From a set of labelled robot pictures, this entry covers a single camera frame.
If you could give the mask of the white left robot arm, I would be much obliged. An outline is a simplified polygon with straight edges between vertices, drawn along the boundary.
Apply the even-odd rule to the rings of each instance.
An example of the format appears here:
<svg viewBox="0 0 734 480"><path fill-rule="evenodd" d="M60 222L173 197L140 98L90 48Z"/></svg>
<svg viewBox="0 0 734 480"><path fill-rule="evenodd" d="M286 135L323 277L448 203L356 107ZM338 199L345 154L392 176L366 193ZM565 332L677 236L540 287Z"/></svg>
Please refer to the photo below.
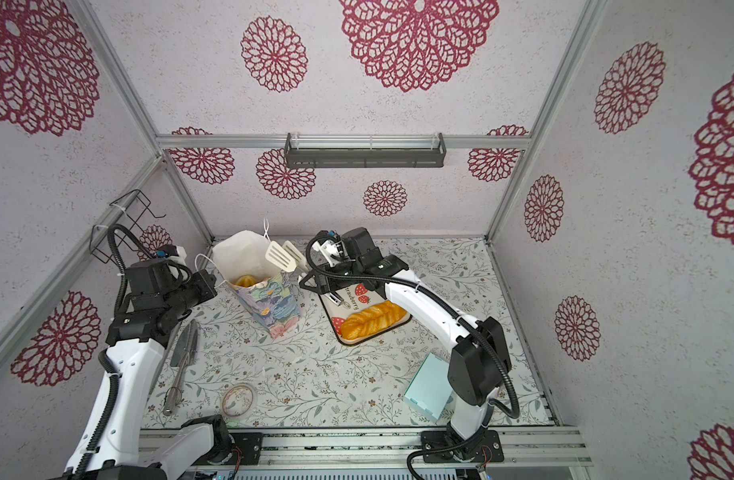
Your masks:
<svg viewBox="0 0 734 480"><path fill-rule="evenodd" d="M224 464L235 442L219 415L184 423L154 453L139 451L144 410L173 329L213 299L216 278L192 271L178 256L158 255L125 268L127 281L98 355L102 382L65 479L178 479L198 460Z"/></svg>

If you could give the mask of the small bread roll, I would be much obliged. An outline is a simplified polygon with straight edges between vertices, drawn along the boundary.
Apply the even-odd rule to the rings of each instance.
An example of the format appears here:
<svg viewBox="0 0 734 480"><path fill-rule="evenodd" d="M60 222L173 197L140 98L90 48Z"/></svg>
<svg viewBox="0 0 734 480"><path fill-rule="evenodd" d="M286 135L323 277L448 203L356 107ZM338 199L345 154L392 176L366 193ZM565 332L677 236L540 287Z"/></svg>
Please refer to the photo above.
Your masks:
<svg viewBox="0 0 734 480"><path fill-rule="evenodd" d="M232 285L239 289L249 289L259 283L259 280L253 275L243 275L236 279Z"/></svg>

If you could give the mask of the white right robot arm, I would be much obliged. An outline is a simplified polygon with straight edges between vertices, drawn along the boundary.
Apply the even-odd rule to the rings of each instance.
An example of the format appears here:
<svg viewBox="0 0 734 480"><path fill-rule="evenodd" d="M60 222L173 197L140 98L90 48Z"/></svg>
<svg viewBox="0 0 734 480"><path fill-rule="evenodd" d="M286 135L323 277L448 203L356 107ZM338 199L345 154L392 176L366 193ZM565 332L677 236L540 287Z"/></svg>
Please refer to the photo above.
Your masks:
<svg viewBox="0 0 734 480"><path fill-rule="evenodd" d="M385 255L363 227L343 235L322 230L308 241L304 255L311 272L301 281L315 293L361 284L407 311L449 353L447 382L455 397L449 430L460 442L486 430L496 411L521 416L500 324L480 320L453 306L426 286L409 264Z"/></svg>

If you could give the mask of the white slotted tongs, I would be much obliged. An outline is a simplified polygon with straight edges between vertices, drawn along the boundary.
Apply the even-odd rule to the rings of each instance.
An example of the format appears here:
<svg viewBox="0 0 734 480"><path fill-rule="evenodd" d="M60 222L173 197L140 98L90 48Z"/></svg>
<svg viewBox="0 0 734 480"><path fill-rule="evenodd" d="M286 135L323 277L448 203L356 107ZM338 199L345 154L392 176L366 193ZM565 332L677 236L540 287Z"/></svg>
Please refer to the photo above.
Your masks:
<svg viewBox="0 0 734 480"><path fill-rule="evenodd" d="M310 270L304 254L289 241L283 244L271 241L265 252L265 259L287 273L306 273Z"/></svg>

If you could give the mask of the floral paper gift bag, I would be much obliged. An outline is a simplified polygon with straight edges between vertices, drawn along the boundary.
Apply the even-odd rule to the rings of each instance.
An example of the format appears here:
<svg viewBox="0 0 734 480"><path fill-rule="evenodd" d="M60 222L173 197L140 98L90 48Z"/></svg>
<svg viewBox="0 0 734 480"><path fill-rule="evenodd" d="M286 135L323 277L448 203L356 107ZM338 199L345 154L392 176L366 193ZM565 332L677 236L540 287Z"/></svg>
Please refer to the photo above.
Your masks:
<svg viewBox="0 0 734 480"><path fill-rule="evenodd" d="M300 320L300 308L293 288L293 273L287 273L265 259L272 240L267 232L242 230L218 243L208 255L200 253L197 267L212 268L218 283L226 286L268 334L278 339ZM249 289L235 288L232 283L243 275L253 275L259 283Z"/></svg>

